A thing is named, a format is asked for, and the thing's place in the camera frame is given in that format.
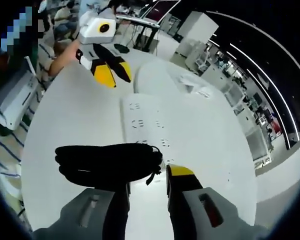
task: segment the black cable bundle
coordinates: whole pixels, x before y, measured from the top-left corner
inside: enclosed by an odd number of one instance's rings
[[[155,174],[161,173],[162,154],[147,144],[62,146],[55,153],[60,173],[85,187],[117,191],[129,182],[151,175],[146,181],[148,185]]]

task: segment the black cord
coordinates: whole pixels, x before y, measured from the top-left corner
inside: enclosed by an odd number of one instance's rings
[[[26,209],[23,208],[23,209],[18,213],[17,217],[20,218],[20,216],[25,212],[25,210],[26,210]]]
[[[159,31],[158,31],[158,37],[157,37],[157,43],[156,43],[156,48],[155,48],[155,56],[158,56],[158,46],[159,46],[159,34],[161,32],[161,27],[159,28]]]
[[[125,45],[126,47],[128,47],[129,43],[132,41],[133,46],[135,46],[134,43],[134,36],[136,34],[137,28],[136,25],[133,25],[133,31],[132,31],[132,35],[131,35],[131,39],[128,41],[128,43]]]

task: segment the person's arm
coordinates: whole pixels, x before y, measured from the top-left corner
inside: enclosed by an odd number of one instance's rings
[[[50,77],[55,77],[66,65],[71,63],[76,59],[76,53],[79,48],[79,41],[73,41],[64,52],[58,56],[50,65],[48,75]]]

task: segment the desk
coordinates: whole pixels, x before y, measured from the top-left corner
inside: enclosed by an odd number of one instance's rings
[[[126,16],[126,15],[117,15],[116,18],[119,20],[130,21],[133,25],[143,27],[141,32],[138,34],[138,37],[136,38],[135,45],[133,47],[134,49],[138,49],[138,45],[141,42],[142,35],[144,34],[146,28],[151,29],[150,37],[146,41],[146,44],[144,45],[144,47],[141,48],[141,51],[148,53],[150,51],[150,49],[149,49],[150,44],[153,41],[156,33],[160,29],[160,25],[158,25],[156,23],[152,23],[150,21],[146,21],[142,18],[131,17],[131,16]]]
[[[153,60],[158,61],[158,58],[151,54],[133,49],[130,53],[124,54],[123,58],[130,64],[133,75],[142,64]],[[138,78],[140,78],[140,74],[143,74],[143,71],[139,72]],[[61,208],[84,189],[82,186],[67,181],[59,173],[59,166],[54,160],[55,148],[64,145],[104,146],[124,142],[120,99],[133,92],[133,84],[117,78],[116,82],[117,88],[99,85],[84,67],[74,62],[61,71],[45,93],[29,128],[22,155],[22,195],[26,214],[33,230],[48,227],[55,222],[60,216]],[[221,124],[221,129],[226,127],[224,119],[218,120],[217,123]],[[237,123],[233,130],[226,131],[231,135],[226,136],[224,140],[218,139],[223,143],[223,149],[225,142],[231,137],[232,142],[239,140],[240,143],[242,141],[239,131],[236,131],[239,127]],[[233,185],[225,185],[223,181],[218,181],[214,186],[217,186],[216,190],[223,189],[223,194],[231,194],[231,200],[235,198],[234,202],[242,204],[239,207],[240,216],[247,223],[253,224],[256,212],[256,186],[254,179],[246,177],[252,173],[246,167],[248,163],[252,163],[252,160],[250,160],[251,155],[245,150],[245,145],[243,147],[242,154],[235,153],[242,152],[241,144],[234,149],[225,149],[225,152],[217,154],[222,161],[218,161],[216,158],[215,162],[209,165],[201,164],[206,163],[211,155],[206,155],[206,159],[203,159],[202,162],[189,165],[186,161],[190,158],[185,152],[181,155],[183,162],[180,164],[185,163],[196,173],[203,171],[202,173],[210,177],[217,173],[217,164],[222,163],[221,171],[217,176],[223,180],[225,179],[223,175],[229,174],[226,170],[230,166],[237,171],[242,170],[244,177],[240,179],[241,184],[237,180],[231,180]],[[210,183],[211,181],[206,179],[205,182],[202,182],[203,186],[208,186]],[[144,179],[131,184],[130,212],[126,225],[127,240],[173,239],[165,190],[165,176],[162,174],[156,176],[149,186],[145,185]],[[246,215],[242,214],[243,209],[246,210]]]
[[[177,80],[182,74],[210,86],[212,97],[188,94]],[[257,204],[254,162],[246,136],[223,93],[202,78],[164,61],[143,65],[135,86],[138,93],[164,99],[166,128],[171,147],[176,150],[175,164],[193,170],[203,187],[214,188],[237,207],[241,219],[253,225]]]

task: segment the computer screen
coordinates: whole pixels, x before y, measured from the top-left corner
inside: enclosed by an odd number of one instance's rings
[[[153,8],[144,16],[160,23],[162,19],[180,2],[180,0],[157,1]]]
[[[253,98],[256,100],[256,102],[257,102],[258,105],[262,104],[262,99],[261,99],[261,97],[260,97],[260,95],[258,93],[255,93],[253,95]]]

